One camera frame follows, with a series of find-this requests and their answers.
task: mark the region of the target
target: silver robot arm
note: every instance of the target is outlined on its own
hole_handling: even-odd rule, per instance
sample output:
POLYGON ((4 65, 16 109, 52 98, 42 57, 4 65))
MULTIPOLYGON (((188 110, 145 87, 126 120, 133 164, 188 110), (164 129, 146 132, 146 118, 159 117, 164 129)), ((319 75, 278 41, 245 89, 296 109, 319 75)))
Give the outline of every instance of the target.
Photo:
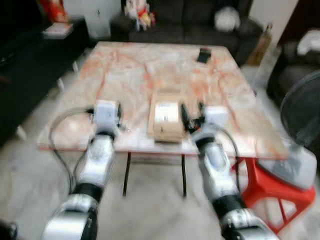
POLYGON ((185 106, 182 106, 182 121, 198 147, 204 193, 219 218, 222 236, 226 240, 279 240, 242 200, 230 174, 230 161, 215 139, 215 111, 203 105, 199 105, 199 109, 201 117, 191 123, 185 106))
POLYGON ((98 208, 114 163, 113 142, 120 126, 121 108, 100 101, 94 110, 96 135, 88 147, 76 186, 46 225, 42 240, 95 240, 98 208))

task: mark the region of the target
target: paper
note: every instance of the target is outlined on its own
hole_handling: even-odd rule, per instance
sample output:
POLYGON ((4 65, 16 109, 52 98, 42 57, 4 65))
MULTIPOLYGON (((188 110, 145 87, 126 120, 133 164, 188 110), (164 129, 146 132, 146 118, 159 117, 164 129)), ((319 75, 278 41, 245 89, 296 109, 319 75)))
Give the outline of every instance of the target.
POLYGON ((177 102, 160 102, 155 106, 155 122, 178 122, 179 109, 177 102))

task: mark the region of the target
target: table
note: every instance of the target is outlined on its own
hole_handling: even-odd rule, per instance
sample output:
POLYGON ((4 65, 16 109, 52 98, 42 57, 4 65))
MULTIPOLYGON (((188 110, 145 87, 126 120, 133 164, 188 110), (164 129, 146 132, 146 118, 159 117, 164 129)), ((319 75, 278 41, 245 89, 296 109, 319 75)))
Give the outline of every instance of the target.
MULTIPOLYGON (((121 103, 123 122, 131 130, 118 137, 114 144, 116 152, 175 154, 182 155, 183 159, 194 156, 197 149, 190 138, 180 144, 164 144, 156 143, 147 135, 152 93, 155 89, 170 87, 182 89, 188 95, 186 105, 191 116, 198 113, 198 100, 206 105, 225 106, 230 116, 225 128, 233 136, 241 157, 285 159, 287 149, 260 110, 229 51, 222 46, 208 46, 212 57, 203 64, 196 62, 200 47, 99 42, 41 132, 39 148, 48 149, 51 122, 62 112, 94 105, 97 100, 113 100, 121 103)), ((60 124, 53 140, 61 150, 84 150, 93 134, 94 126, 88 117, 80 115, 60 124)), ((228 139, 223 135, 217 138, 227 155, 234 157, 228 139)))

